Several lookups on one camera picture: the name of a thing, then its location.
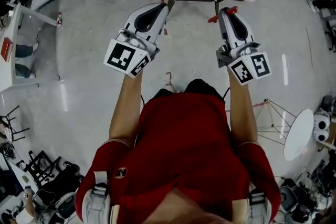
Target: red clip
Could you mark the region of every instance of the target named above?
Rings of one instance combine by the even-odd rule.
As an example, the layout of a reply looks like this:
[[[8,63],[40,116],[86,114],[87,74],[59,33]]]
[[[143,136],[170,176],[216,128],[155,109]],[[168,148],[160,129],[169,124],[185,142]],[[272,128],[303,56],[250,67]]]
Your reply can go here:
[[[229,9],[227,9],[226,11],[225,11],[225,13],[227,14],[227,15],[233,15],[233,14],[235,14],[235,13],[237,13],[238,12],[238,7],[237,6],[234,6],[234,7],[232,7],[232,8],[229,8]]]

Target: forearm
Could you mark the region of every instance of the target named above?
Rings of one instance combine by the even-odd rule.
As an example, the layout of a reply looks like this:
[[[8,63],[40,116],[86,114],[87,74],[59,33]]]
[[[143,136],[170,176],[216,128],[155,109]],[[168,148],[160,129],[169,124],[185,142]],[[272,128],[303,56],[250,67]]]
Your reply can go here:
[[[109,139],[119,138],[133,145],[140,116],[142,73],[135,79],[124,77],[110,125]]]
[[[228,69],[230,79],[230,125],[236,146],[257,141],[257,124],[248,86],[241,86]]]
[[[27,198],[26,210],[32,217],[35,217],[35,208],[32,197]]]

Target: gray floor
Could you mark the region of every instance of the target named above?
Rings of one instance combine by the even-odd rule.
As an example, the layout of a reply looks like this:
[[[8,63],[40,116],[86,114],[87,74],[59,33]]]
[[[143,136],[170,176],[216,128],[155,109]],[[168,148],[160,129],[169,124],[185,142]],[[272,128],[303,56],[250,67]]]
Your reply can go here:
[[[30,149],[44,150],[79,164],[83,173],[88,170],[97,147],[108,137],[123,78],[103,65],[109,41],[133,10],[159,1],[54,0],[44,7],[45,13],[58,7],[63,15],[63,26],[56,30],[56,59],[62,81],[4,92],[0,102],[1,114],[19,104],[21,124],[31,128],[25,140],[14,143],[22,158],[27,158]],[[325,94],[336,94],[336,55],[329,52],[319,15],[311,11],[306,0],[225,1],[221,7],[233,5],[238,5],[251,25],[272,67],[272,76],[250,84],[253,104],[269,98],[298,114],[305,108],[315,110]],[[228,77],[224,69],[218,69],[215,57],[222,44],[219,26],[207,22],[213,15],[212,3],[176,2],[166,24],[168,35],[157,41],[161,52],[144,72],[142,95],[146,101],[165,85],[169,71],[179,90],[202,78],[224,94]],[[43,49],[46,37],[41,39],[39,49]],[[258,125],[267,125],[267,121],[264,115]],[[316,150],[311,140],[304,154],[288,162],[281,145],[262,137],[259,141],[277,176],[296,175]]]

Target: white round table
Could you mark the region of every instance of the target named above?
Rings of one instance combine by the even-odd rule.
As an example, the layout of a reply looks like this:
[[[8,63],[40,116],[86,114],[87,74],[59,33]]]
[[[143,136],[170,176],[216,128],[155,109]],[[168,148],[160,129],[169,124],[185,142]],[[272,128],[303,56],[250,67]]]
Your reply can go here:
[[[289,129],[283,156],[287,161],[298,157],[307,146],[314,127],[314,115],[310,109],[305,109],[294,120]]]

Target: red shirt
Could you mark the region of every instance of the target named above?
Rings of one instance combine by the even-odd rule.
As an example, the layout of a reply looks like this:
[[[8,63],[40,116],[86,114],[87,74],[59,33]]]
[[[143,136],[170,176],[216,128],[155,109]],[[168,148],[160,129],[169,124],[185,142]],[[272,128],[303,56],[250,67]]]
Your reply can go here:
[[[138,144],[119,142],[101,146],[81,183],[76,212],[93,172],[108,171],[111,205],[120,205],[118,223],[142,223],[173,188],[196,201],[205,211],[232,219],[232,201],[245,199],[250,181],[277,214],[280,191],[263,149],[244,144],[233,151],[225,106],[214,95],[178,93],[148,102],[138,125]],[[116,179],[119,168],[127,174]]]

